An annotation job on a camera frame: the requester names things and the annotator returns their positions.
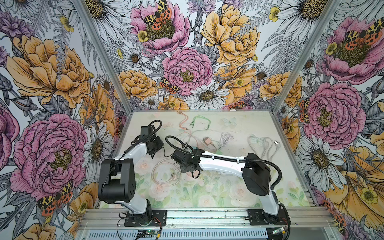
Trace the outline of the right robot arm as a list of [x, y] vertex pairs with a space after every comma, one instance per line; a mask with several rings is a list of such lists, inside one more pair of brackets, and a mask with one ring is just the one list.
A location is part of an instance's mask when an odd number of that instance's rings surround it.
[[251, 225], [277, 225], [288, 218], [274, 191], [282, 180], [281, 169], [274, 163], [249, 153], [245, 157], [229, 157], [194, 149], [191, 153], [176, 148], [171, 159], [177, 162], [182, 173], [216, 171], [242, 178], [248, 191], [258, 196], [262, 210], [249, 210]]

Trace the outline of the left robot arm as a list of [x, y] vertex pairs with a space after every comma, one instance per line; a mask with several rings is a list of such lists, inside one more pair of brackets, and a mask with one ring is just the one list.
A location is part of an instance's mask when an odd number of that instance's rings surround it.
[[149, 226], [154, 223], [154, 214], [149, 200], [136, 193], [135, 164], [145, 155], [153, 157], [163, 148], [160, 137], [137, 142], [120, 157], [104, 160], [101, 164], [98, 198], [110, 205], [128, 209], [124, 226]]

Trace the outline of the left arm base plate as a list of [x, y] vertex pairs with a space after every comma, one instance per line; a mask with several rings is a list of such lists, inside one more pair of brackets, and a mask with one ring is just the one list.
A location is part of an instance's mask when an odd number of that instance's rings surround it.
[[125, 218], [125, 227], [165, 227], [167, 210], [150, 210], [144, 214], [128, 215]]

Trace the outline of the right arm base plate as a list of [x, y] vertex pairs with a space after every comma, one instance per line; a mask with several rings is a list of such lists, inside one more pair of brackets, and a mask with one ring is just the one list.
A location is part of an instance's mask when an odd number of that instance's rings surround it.
[[284, 208], [279, 208], [276, 216], [265, 213], [262, 209], [247, 210], [248, 216], [245, 217], [251, 226], [290, 226], [291, 220], [288, 212]]

